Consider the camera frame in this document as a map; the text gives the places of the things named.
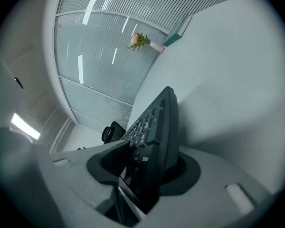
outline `keyboard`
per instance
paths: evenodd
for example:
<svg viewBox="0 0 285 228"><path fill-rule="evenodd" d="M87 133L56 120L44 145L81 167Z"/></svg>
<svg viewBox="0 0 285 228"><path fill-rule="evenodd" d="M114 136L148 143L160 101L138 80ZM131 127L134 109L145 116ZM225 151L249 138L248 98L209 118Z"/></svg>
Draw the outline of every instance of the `keyboard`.
<svg viewBox="0 0 285 228"><path fill-rule="evenodd" d="M135 201L152 205L157 200L164 174L177 166L178 132L177 99L166 87L121 138L130 142L130 158L121 174L126 185L121 188Z"/></svg>

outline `flower vase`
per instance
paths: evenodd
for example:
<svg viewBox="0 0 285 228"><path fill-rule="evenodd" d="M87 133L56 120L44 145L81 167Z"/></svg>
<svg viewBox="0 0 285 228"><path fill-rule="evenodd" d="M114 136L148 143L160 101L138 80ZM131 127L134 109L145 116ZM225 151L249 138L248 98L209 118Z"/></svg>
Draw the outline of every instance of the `flower vase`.
<svg viewBox="0 0 285 228"><path fill-rule="evenodd" d="M157 44L154 41L150 42L150 46L154 49L157 50L159 53L162 53L165 50L165 47L163 45Z"/></svg>

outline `pink vase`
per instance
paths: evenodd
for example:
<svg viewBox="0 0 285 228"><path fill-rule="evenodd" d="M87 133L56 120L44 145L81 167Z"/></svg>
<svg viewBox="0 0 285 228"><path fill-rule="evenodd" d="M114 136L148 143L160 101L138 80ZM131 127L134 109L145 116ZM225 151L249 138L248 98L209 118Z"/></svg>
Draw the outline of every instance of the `pink vase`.
<svg viewBox="0 0 285 228"><path fill-rule="evenodd" d="M151 41L150 46L157 50L158 52L162 53L165 50L165 47L163 45L157 44L156 42Z"/></svg>

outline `green book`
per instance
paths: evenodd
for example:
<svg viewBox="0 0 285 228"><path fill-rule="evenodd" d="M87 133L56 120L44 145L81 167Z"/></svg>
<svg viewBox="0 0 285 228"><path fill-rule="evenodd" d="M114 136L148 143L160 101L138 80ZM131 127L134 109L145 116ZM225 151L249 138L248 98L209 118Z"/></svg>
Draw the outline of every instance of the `green book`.
<svg viewBox="0 0 285 228"><path fill-rule="evenodd" d="M177 21L177 23L170 30L169 35L167 36L166 41L163 45L167 47L171 45L174 41L177 41L179 38L181 38L191 19L192 16L186 14L183 18Z"/></svg>

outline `pink flower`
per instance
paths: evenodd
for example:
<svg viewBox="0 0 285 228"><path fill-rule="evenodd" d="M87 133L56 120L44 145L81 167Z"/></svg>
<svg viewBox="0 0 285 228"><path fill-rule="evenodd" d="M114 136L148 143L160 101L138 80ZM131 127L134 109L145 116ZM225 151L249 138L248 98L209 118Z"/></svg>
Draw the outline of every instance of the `pink flower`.
<svg viewBox="0 0 285 228"><path fill-rule="evenodd" d="M131 45L137 44L139 40L138 33L135 33L131 39Z"/></svg>

